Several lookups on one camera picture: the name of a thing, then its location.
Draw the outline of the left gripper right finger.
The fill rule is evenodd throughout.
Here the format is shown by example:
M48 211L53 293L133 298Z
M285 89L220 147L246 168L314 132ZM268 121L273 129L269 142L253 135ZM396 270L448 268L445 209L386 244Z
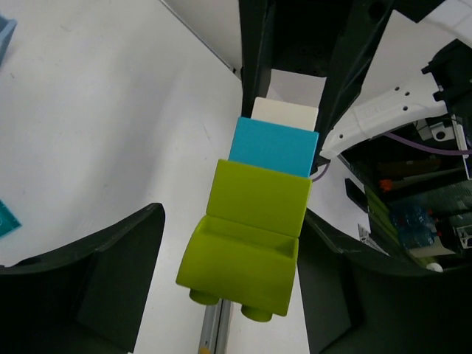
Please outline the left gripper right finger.
M376 251L307 211L298 273L311 353L469 353L471 267Z

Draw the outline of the long green lego brick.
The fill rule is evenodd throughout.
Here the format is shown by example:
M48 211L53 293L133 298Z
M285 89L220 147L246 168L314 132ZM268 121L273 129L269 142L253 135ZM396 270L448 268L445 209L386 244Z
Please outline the long green lego brick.
M256 322L286 316L310 188L309 178L219 160L176 283L202 305L238 303Z

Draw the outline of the teal long lego brick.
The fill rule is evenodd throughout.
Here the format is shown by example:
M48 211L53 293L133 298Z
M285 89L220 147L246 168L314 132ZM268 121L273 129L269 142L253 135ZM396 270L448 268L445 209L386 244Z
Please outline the teal long lego brick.
M314 131L240 117L229 160L307 178L318 138Z

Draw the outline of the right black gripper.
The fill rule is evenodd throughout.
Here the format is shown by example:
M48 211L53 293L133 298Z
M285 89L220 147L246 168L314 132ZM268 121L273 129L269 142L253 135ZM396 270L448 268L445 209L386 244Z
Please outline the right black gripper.
M322 145L361 93L394 6L393 1L240 1L241 115L250 117L255 99L267 96L272 68L327 76L313 160L325 164Z

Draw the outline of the cream lego brick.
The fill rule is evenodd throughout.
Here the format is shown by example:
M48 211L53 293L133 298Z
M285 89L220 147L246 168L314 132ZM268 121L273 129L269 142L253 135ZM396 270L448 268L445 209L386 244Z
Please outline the cream lego brick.
M318 108L257 97L251 118L306 131L314 131Z

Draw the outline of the small teal square lego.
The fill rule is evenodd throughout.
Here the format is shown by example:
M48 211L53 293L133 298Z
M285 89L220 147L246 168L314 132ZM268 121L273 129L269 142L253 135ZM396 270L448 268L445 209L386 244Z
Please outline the small teal square lego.
M7 205L0 201L0 237L4 237L21 227L21 222L10 211Z

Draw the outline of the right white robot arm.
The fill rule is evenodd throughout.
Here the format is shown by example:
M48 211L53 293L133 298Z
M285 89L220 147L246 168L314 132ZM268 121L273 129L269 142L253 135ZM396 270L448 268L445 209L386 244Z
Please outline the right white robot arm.
M356 105L393 12L429 21L455 39L406 85ZM453 64L471 48L469 1L241 1L242 115L262 131L316 136L314 159L329 161L365 140L424 117L465 114L471 85ZM273 69L322 77L318 108L267 98Z

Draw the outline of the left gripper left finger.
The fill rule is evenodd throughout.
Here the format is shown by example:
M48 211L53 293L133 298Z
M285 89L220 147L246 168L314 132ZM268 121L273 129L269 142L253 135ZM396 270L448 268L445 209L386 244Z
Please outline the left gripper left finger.
M1 268L3 353L132 353L165 222L150 204L56 250Z

